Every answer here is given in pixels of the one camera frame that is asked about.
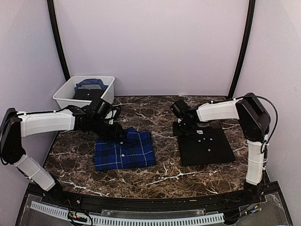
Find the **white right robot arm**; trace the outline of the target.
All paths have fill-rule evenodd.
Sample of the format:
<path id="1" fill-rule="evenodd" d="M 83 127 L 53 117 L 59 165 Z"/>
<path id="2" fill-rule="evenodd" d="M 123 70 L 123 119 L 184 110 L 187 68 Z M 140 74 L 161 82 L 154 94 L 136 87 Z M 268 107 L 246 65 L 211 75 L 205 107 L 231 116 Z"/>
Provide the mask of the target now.
<path id="1" fill-rule="evenodd" d="M 271 117 L 254 93 L 231 100 L 211 101 L 190 107 L 179 99 L 170 109 L 177 117 L 173 135 L 178 138 L 184 166 L 224 163 L 235 160 L 222 129 L 200 127 L 200 123 L 235 119 L 239 122 L 248 147 L 245 183 L 256 186 L 263 180 L 267 162 L 267 146 L 273 134 Z"/>

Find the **blue plaid long sleeve shirt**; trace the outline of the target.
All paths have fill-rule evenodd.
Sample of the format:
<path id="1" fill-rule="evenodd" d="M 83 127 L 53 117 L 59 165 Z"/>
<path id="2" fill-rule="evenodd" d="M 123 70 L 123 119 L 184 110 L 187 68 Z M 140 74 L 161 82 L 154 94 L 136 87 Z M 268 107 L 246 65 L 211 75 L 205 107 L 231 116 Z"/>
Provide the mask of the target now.
<path id="1" fill-rule="evenodd" d="M 96 171 L 145 168 L 156 165 L 151 133 L 134 128 L 124 130 L 122 140 L 98 139 L 93 162 Z"/>

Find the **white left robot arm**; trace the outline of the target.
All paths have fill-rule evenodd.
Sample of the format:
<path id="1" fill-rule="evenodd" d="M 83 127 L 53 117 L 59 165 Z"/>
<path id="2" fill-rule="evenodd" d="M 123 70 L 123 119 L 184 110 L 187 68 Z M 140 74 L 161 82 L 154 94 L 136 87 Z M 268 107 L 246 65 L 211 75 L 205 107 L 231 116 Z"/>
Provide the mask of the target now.
<path id="1" fill-rule="evenodd" d="M 4 165 L 15 166 L 29 180 L 48 193 L 48 198 L 56 205 L 66 202 L 66 194 L 61 191 L 60 183 L 35 160 L 35 151 L 42 147 L 43 141 L 54 139 L 59 131 L 93 132 L 108 139 L 122 138 L 122 126 L 117 122 L 109 123 L 105 116 L 69 105 L 60 110 L 45 112 L 19 112 L 15 108 L 6 110 L 0 126 L 0 157 Z"/>

